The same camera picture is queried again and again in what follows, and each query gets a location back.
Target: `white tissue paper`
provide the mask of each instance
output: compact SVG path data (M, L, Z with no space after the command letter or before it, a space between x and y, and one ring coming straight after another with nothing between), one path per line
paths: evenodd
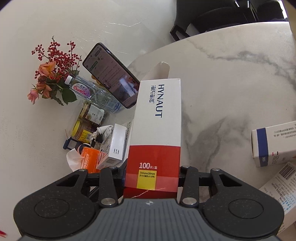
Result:
M81 156L75 148L67 153L66 158L68 165L73 172L80 169L81 162L84 159L84 157Z
M91 143L93 139L95 140L97 135L102 135L102 140L104 141L112 131L112 128L112 125L98 127L96 131L91 135L89 142Z

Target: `red stripe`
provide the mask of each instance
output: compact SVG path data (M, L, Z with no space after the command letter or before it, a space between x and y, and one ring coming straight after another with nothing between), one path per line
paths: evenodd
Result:
M162 177L179 177L180 151L179 146L130 146L126 173L138 174L140 163L150 163L157 169L143 170L155 170Z
M124 197L175 198L178 190L180 151L178 146L132 145L126 168ZM149 163L152 168L141 169ZM139 170L157 171L155 191L137 189Z
M124 198L137 199L156 199L156 198L177 198L176 192L159 192L153 190L144 190L137 188L125 188L123 191Z

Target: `yellow lid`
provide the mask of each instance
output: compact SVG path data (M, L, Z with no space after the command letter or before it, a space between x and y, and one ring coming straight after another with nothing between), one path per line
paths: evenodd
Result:
M77 120L77 121L76 121L76 124L75 124L75 126L74 126L74 128L73 128L73 131L72 131L72 136L75 136L75 135L76 135L79 126L80 126L80 121Z

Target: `water bottle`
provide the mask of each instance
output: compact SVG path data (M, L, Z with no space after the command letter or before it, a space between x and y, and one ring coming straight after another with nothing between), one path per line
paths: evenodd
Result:
M72 77L68 75L65 84L69 85L75 94L95 103L104 110L115 113L121 107L120 102L113 95L101 89L96 83L80 76Z

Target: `yellow label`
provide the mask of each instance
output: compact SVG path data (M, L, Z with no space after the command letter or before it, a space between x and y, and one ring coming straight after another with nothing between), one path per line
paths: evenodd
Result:
M155 190L156 172L149 170L139 170L137 188Z
M78 141L81 141L83 143L89 143L89 138L90 138L91 134L92 134L91 132L83 130Z

